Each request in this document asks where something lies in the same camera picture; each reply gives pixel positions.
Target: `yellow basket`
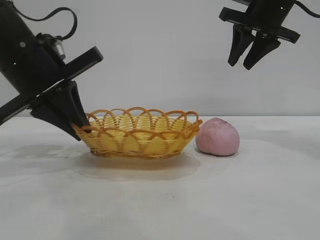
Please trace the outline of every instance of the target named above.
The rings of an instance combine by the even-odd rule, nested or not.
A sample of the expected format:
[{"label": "yellow basket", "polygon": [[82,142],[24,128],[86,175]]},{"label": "yellow basket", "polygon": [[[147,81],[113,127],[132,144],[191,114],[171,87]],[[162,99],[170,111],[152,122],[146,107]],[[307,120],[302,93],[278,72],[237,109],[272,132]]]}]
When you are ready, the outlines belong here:
[{"label": "yellow basket", "polygon": [[[142,111],[134,115],[133,111]],[[195,122],[188,117],[195,116]],[[88,113],[90,126],[72,125],[91,153],[114,158],[170,158],[179,155],[197,135],[202,120],[194,111],[163,112],[133,107]]]}]

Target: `orange basket rim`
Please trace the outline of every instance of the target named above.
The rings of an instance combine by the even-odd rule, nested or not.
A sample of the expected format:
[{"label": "orange basket rim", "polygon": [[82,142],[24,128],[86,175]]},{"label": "orange basket rim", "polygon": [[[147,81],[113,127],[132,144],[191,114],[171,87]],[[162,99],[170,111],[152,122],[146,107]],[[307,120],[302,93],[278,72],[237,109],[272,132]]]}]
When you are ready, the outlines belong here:
[{"label": "orange basket rim", "polygon": [[[140,110],[142,111],[142,113],[140,113],[139,115],[132,115],[131,112],[132,111],[136,111],[136,110]],[[123,114],[122,115],[115,115],[114,112],[115,111],[122,111]],[[100,114],[100,113],[104,113],[104,116],[96,116],[96,114]],[[175,120],[183,120],[187,123],[190,124],[189,126],[189,130],[194,130],[194,131],[198,131],[199,130],[199,126],[203,123],[203,121],[200,119],[200,116],[197,112],[195,111],[182,111],[182,110],[172,110],[172,111],[168,111],[168,112],[164,112],[162,110],[159,109],[146,109],[143,107],[132,107],[129,109],[122,109],[122,108],[114,108],[112,110],[104,110],[104,109],[99,109],[96,111],[93,111],[91,113],[87,113],[86,116],[88,118],[88,120],[90,121],[90,119],[94,119],[93,121],[97,122],[98,124],[101,123],[100,121],[104,121],[105,118],[114,118],[114,120],[116,121],[116,117],[120,117],[120,116],[126,116],[132,119],[132,124],[135,124],[135,120],[134,117],[141,117],[141,116],[149,116],[149,117],[165,117],[167,118],[167,120],[169,119],[175,119]],[[188,120],[188,117],[196,117],[195,122],[190,122]],[[176,130],[165,130],[165,131],[157,131],[157,130],[153,130],[153,129],[132,129],[132,130],[123,130],[119,127],[103,127],[103,128],[98,128],[96,126],[92,126],[92,125],[88,125],[88,126],[82,126],[82,127],[78,127],[76,124],[72,123],[71,124],[72,127],[78,131],[78,132],[82,132],[83,134],[88,134],[88,132],[86,132],[86,130],[94,130],[99,132],[98,135],[102,135],[102,134],[108,134],[108,131],[119,131],[119,132],[123,132],[125,134],[128,135],[133,135],[134,133],[149,133],[149,134],[154,134],[157,135],[159,137],[162,137],[162,135],[164,134],[177,134],[177,136],[183,137],[185,139],[189,138],[190,136],[185,136],[183,131],[176,131]]]}]

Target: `robotic arm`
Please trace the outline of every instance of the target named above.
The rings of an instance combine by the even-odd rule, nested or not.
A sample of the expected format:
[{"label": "robotic arm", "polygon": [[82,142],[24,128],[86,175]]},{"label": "robotic arm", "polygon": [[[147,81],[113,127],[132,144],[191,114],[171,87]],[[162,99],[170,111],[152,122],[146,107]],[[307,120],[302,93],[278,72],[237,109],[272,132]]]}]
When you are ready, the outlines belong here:
[{"label": "robotic arm", "polygon": [[[45,21],[60,11],[73,14],[74,23],[66,36],[34,35],[21,17]],[[66,64],[62,41],[75,33],[76,14],[60,7],[42,19],[22,14],[9,0],[0,0],[0,72],[19,95],[0,107],[0,125],[25,109],[37,119],[67,132],[80,140],[71,124],[89,125],[73,79],[103,60],[96,47]]]},{"label": "robotic arm", "polygon": [[280,46],[278,39],[295,44],[300,38],[297,32],[282,26],[294,4],[309,15],[320,18],[297,0],[233,0],[247,5],[245,12],[224,7],[220,19],[233,23],[233,40],[228,63],[236,65],[245,50],[252,47],[244,60],[244,67],[250,70],[264,56]]}]

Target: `black cable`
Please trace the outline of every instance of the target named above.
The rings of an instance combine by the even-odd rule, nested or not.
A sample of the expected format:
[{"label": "black cable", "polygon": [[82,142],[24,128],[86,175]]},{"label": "black cable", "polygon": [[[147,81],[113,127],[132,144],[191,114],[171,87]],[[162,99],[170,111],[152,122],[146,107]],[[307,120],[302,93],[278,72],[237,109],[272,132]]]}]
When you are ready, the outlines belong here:
[{"label": "black cable", "polygon": [[316,14],[315,12],[311,11],[309,8],[306,7],[302,2],[296,1],[295,4],[297,4],[300,8],[302,8],[303,11],[305,11],[307,14],[314,18],[320,19],[320,14]]},{"label": "black cable", "polygon": [[12,7],[13,9],[18,13],[20,14],[22,17],[28,19],[28,20],[31,20],[31,21],[35,21],[35,22],[42,22],[42,21],[45,21],[45,20],[48,20],[50,18],[52,18],[54,15],[56,15],[57,13],[61,12],[61,11],[68,11],[68,12],[71,12],[72,15],[73,15],[73,26],[72,26],[72,29],[71,31],[65,35],[65,36],[55,36],[54,38],[57,39],[57,40],[66,40],[66,39],[69,39],[71,38],[76,30],[77,30],[77,27],[78,27],[78,18],[77,18],[77,15],[75,14],[74,11],[72,11],[70,8],[68,7],[59,7],[55,10],[53,10],[48,16],[44,17],[44,18],[40,18],[40,19],[35,19],[35,18],[31,18],[31,17],[28,17],[26,15],[24,15],[21,11],[19,11],[16,6],[14,5],[14,3],[12,2]]}]

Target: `plastic basket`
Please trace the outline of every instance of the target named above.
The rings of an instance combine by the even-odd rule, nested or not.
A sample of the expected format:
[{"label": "plastic basket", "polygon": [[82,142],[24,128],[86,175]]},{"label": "plastic basket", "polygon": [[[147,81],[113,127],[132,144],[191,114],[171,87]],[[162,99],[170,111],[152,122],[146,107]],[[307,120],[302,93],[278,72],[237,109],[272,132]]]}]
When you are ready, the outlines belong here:
[{"label": "plastic basket", "polygon": [[106,158],[170,158],[197,135],[202,120],[194,111],[163,112],[133,107],[87,114],[90,126],[72,125],[91,153]]}]

